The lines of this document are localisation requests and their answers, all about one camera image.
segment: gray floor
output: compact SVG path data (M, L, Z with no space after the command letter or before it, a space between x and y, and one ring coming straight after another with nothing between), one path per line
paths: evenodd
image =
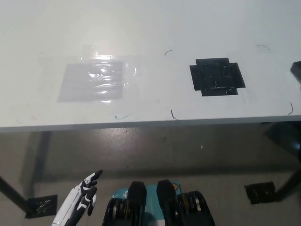
M284 183L298 161L262 135L268 125L100 129L0 134L0 174L26 197L58 194L103 169L98 202L79 226L99 226L111 194L133 180L178 180L199 190L218 226L299 226L301 192L281 203L250 205L244 185ZM47 226L54 217L24 219L0 194L0 225Z

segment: plastic sheet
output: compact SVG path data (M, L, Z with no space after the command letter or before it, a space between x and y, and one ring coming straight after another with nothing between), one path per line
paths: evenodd
M110 103L122 99L127 77L137 74L137 65L128 56L82 57L66 65L58 102Z

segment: robot finger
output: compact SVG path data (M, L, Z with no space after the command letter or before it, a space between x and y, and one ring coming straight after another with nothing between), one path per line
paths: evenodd
M95 207L95 203L96 203L96 195L93 196L93 198L92 198L92 200L90 202L90 205L88 207L88 212L87 212L88 216L90 216L92 214L92 211L93 211L93 209Z
M76 207L70 218L68 219L67 225L76 225L83 214L85 213L86 208L90 204L90 202L93 200L93 197L95 196L95 193L97 191L96 187L92 187L91 189L88 189L87 194L85 197L79 202L79 205Z
M89 191L90 191L90 188L87 188L87 187L84 187L84 186L80 187L80 193L81 193L82 196L86 195Z
M90 183L90 186L91 187L93 187L93 186L95 186L95 185L97 185L97 181L95 180L95 181L92 181L91 183Z
M97 180L102 173L103 173L103 170L101 169L95 173L92 173L90 176L86 177L84 179L86 187L91 187L91 182Z

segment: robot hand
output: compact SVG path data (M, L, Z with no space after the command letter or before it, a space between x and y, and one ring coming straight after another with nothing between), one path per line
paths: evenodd
M52 226L75 226L85 213L86 208L88 208L88 215L92 214L97 191L97 188L94 186L97 184L96 180L102 172L100 170L91 174L70 191L58 211Z

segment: white table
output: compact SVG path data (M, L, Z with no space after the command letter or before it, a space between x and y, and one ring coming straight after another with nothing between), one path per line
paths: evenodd
M4 1L0 131L301 120L290 73L300 9L299 0ZM121 98L59 101L66 65L87 54L137 69L123 74ZM219 57L238 63L246 88L202 97L189 66Z

